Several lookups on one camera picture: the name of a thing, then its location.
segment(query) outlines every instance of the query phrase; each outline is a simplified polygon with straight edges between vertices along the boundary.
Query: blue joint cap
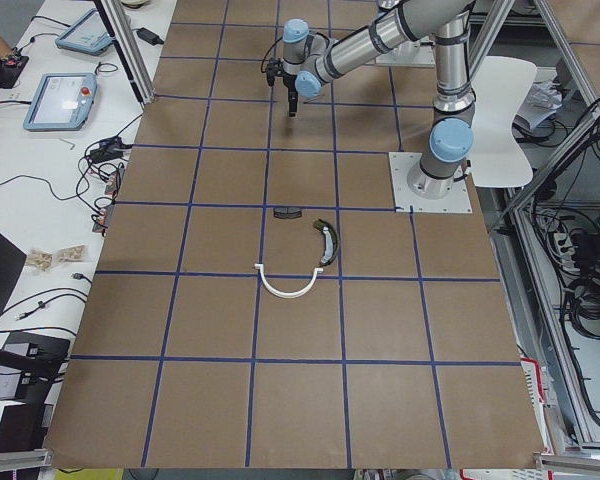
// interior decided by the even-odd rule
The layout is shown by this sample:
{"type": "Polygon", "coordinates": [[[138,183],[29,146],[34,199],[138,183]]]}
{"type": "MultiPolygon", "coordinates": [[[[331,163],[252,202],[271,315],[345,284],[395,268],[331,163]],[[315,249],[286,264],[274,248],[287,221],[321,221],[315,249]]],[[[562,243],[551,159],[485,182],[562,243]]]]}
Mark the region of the blue joint cap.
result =
{"type": "Polygon", "coordinates": [[[431,130],[429,146],[438,160],[454,163],[462,160],[473,145],[471,126],[459,118],[447,118],[431,130]]]}
{"type": "Polygon", "coordinates": [[[320,95],[322,84],[320,80],[311,72],[301,70],[296,78],[296,90],[305,98],[314,98],[320,95]]]}
{"type": "Polygon", "coordinates": [[[284,24],[282,40],[284,43],[297,43],[309,35],[309,24],[301,18],[292,18],[284,24]]]}

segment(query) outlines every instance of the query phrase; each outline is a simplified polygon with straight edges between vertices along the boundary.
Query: metal mounting plate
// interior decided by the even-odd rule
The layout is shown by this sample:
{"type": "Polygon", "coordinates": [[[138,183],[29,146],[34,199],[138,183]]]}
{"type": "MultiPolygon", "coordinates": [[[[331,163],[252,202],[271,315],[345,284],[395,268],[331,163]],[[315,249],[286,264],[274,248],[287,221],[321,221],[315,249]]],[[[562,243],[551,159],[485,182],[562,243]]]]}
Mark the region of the metal mounting plate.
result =
{"type": "MultiPolygon", "coordinates": [[[[449,193],[439,200],[429,200],[414,193],[407,185],[407,174],[420,161],[421,153],[389,152],[391,183],[396,212],[471,213],[471,201],[464,180],[456,182],[449,193]]],[[[456,177],[462,175],[458,167],[456,177]]]]}
{"type": "Polygon", "coordinates": [[[429,37],[424,37],[418,42],[404,42],[389,53],[376,57],[376,65],[431,68],[435,65],[433,47],[421,43],[428,41],[429,37]]]}

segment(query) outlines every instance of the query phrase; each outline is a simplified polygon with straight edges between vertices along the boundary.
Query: cardboard piece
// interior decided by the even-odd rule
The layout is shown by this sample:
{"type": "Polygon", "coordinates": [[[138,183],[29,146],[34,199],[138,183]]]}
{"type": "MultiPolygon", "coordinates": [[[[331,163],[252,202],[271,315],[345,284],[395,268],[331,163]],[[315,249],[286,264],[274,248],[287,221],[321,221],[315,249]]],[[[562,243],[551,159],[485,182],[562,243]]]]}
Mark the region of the cardboard piece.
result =
{"type": "Polygon", "coordinates": [[[570,42],[600,44],[600,0],[547,0],[570,42]]]}
{"type": "MultiPolygon", "coordinates": [[[[320,3],[312,22],[336,29],[375,15],[320,3]]],[[[296,4],[178,4],[174,21],[197,23],[171,26],[159,71],[186,79],[161,76],[178,98],[142,120],[46,440],[56,466],[519,468],[542,450],[482,216],[392,211],[379,152],[426,141],[431,109],[411,102],[432,85],[399,107],[331,105],[327,88],[288,118],[254,60],[296,4]],[[203,57],[195,78],[187,56],[203,57]],[[277,204],[303,215],[275,219],[277,204]],[[318,218],[340,257],[307,295],[272,296],[254,263],[304,286],[318,218]]],[[[363,73],[358,91],[391,91],[386,70],[363,73]]]]}

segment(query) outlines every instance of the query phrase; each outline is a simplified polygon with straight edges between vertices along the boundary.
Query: small black object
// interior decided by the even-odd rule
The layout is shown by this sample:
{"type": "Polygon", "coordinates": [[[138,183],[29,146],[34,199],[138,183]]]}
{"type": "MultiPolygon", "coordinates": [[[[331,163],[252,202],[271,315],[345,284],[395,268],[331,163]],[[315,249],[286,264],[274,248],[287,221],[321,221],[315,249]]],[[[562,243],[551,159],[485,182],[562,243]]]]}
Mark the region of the small black object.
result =
{"type": "Polygon", "coordinates": [[[302,217],[302,209],[299,207],[275,207],[273,216],[281,219],[293,219],[302,217]]]}
{"type": "Polygon", "coordinates": [[[98,148],[93,148],[89,151],[89,161],[92,165],[116,158],[122,158],[125,150],[129,150],[133,145],[122,143],[122,139],[117,137],[105,138],[100,140],[98,148]]]}
{"type": "Polygon", "coordinates": [[[29,57],[20,55],[10,55],[0,61],[0,88],[13,88],[28,61],[29,57]]]}
{"type": "Polygon", "coordinates": [[[144,27],[136,30],[136,35],[138,35],[140,39],[144,40],[149,45],[162,45],[164,43],[164,40],[162,40],[158,34],[153,33],[151,30],[144,27]]]}

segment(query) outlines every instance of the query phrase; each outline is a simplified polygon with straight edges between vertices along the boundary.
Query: robotic arm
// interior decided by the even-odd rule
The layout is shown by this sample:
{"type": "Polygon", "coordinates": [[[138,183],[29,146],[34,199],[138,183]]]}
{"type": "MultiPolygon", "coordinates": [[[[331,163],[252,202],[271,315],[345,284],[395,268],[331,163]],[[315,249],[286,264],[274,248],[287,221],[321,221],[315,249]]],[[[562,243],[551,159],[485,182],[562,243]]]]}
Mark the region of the robotic arm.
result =
{"type": "Polygon", "coordinates": [[[471,122],[475,96],[469,79],[468,20],[474,0],[401,0],[370,25],[338,41],[309,30],[304,20],[284,27],[283,58],[270,59],[267,82],[281,77],[288,89],[289,116],[295,116],[298,94],[314,98],[327,83],[411,40],[435,32],[438,93],[429,148],[408,175],[412,190],[436,199],[453,185],[453,175],[473,143],[471,122]]]}

